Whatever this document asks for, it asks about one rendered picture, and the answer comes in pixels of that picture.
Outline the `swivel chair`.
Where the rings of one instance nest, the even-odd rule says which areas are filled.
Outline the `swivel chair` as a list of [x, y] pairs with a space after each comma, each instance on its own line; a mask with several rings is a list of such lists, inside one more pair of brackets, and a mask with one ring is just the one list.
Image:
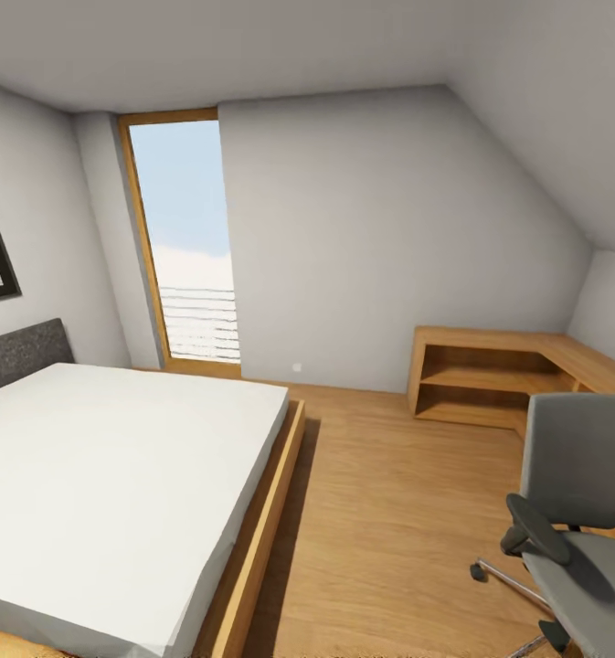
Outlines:
[[548, 642], [560, 653], [575, 642], [582, 658], [615, 658], [615, 538], [580, 530], [615, 527], [615, 394], [531, 396], [520, 494], [506, 504], [513, 527], [500, 549], [525, 561], [542, 596], [480, 558], [472, 578], [483, 580], [487, 568], [555, 616], [506, 658]]

